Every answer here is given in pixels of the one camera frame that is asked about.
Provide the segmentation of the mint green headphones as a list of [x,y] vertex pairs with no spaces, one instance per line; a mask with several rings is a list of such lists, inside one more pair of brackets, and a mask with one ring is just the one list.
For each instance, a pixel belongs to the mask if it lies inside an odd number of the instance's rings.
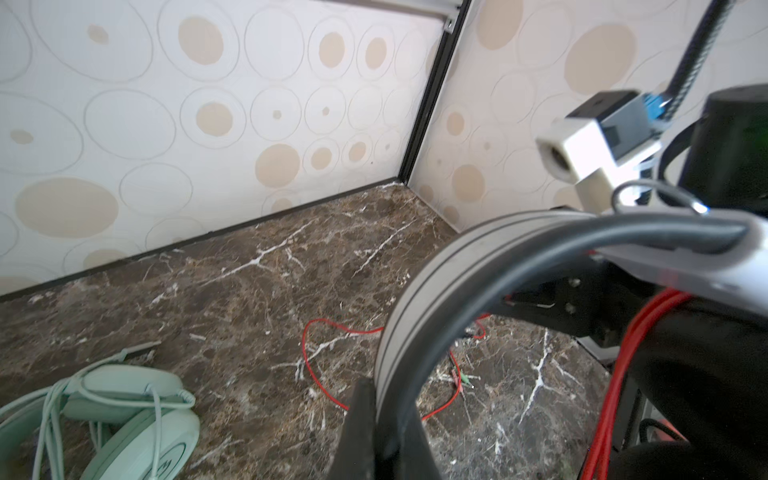
[[179,376],[130,363],[157,345],[124,348],[2,406],[2,478],[13,477],[30,438],[36,440],[31,478],[65,478],[65,419],[89,429],[95,454],[83,478],[175,478],[197,446],[201,424],[196,398]]

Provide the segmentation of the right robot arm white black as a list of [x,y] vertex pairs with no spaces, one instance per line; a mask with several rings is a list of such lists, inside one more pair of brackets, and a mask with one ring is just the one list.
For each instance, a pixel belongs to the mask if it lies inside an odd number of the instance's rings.
[[[728,15],[730,1],[705,10],[667,89],[601,91],[537,137],[544,167],[600,213],[657,196],[671,207],[767,214],[767,88],[711,93],[700,118],[669,143],[670,126]],[[584,254],[536,274],[490,312],[614,345],[629,318],[657,292],[648,278]]]

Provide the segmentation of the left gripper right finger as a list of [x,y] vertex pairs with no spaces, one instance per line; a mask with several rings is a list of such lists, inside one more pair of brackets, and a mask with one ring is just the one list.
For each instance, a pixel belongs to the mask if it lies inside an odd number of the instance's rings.
[[395,461],[395,478],[402,480],[440,480],[441,474],[416,409],[408,416]]

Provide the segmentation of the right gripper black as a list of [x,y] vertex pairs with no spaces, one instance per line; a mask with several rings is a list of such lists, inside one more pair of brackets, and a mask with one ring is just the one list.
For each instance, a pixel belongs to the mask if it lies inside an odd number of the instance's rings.
[[505,294],[486,312],[522,320],[607,348],[621,343],[659,288],[612,263],[564,263]]

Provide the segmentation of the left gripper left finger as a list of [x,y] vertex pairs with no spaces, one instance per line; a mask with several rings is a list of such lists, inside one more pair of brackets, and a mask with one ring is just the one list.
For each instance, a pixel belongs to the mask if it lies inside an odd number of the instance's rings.
[[328,480],[375,478],[375,415],[374,380],[362,378],[355,385]]

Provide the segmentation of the white black red headphones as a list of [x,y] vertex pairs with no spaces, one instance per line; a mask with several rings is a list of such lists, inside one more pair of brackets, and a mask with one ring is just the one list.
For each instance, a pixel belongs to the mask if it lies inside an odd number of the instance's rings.
[[685,191],[662,208],[482,223],[395,304],[374,370],[376,459],[429,461],[416,398],[484,313],[619,344],[587,478],[767,475],[767,221]]

